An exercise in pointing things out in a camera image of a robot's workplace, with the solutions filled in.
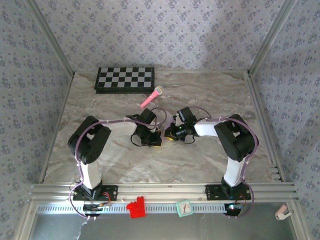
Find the pink microphone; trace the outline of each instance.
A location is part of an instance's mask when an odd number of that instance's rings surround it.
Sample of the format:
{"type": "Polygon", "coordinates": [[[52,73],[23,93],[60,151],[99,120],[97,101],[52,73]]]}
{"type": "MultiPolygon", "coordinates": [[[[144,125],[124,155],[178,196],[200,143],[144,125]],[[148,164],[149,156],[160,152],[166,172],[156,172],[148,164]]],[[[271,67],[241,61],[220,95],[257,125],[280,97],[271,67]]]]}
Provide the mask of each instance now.
{"type": "Polygon", "coordinates": [[[161,95],[164,92],[164,88],[162,86],[156,86],[154,91],[151,93],[150,96],[144,100],[143,103],[141,103],[140,107],[143,109],[145,106],[147,106],[153,99],[156,98],[156,96],[161,95]]]}

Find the wallpaper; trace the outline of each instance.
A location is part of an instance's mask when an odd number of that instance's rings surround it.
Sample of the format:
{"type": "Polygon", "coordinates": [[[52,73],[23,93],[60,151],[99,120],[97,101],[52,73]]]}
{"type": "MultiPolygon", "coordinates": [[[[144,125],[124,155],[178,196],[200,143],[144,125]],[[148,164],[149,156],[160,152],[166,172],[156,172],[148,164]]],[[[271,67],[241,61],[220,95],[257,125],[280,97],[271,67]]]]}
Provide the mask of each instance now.
{"type": "Polygon", "coordinates": [[[12,240],[69,79],[24,2],[0,8],[0,239],[12,240]]]}
{"type": "Polygon", "coordinates": [[[283,0],[36,0],[74,71],[248,69],[283,0]]]}
{"type": "Polygon", "coordinates": [[[320,239],[320,2],[298,1],[254,80],[287,180],[320,239]]]}

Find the chessboard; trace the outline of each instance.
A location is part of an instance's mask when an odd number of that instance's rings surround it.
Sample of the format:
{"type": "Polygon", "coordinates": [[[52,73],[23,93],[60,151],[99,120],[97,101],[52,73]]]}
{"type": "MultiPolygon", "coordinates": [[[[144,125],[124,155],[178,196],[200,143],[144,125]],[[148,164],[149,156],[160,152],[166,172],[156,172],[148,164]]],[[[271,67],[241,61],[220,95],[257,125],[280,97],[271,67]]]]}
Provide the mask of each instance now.
{"type": "Polygon", "coordinates": [[[97,94],[150,94],[155,89],[155,68],[99,68],[94,89],[97,94]]]}

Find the red lego brick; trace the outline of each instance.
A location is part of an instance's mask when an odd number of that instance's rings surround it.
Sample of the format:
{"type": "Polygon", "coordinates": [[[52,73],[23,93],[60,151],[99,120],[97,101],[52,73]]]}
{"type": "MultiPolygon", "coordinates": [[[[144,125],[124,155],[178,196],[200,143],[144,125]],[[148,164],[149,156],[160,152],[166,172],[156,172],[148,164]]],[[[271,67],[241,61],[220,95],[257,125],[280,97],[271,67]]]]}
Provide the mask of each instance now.
{"type": "Polygon", "coordinates": [[[143,218],[146,216],[145,199],[143,196],[138,196],[135,202],[131,202],[126,206],[130,211],[130,218],[143,218]]]}

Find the green alarm clock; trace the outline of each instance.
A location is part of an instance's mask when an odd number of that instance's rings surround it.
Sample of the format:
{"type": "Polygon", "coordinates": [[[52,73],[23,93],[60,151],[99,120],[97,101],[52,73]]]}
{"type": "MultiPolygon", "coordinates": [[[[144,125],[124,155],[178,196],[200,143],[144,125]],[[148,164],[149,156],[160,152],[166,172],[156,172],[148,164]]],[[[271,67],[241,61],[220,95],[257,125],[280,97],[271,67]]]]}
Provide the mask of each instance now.
{"type": "Polygon", "coordinates": [[[176,209],[178,211],[179,217],[189,216],[194,213],[194,209],[191,206],[189,200],[183,200],[176,203],[176,209]]]}

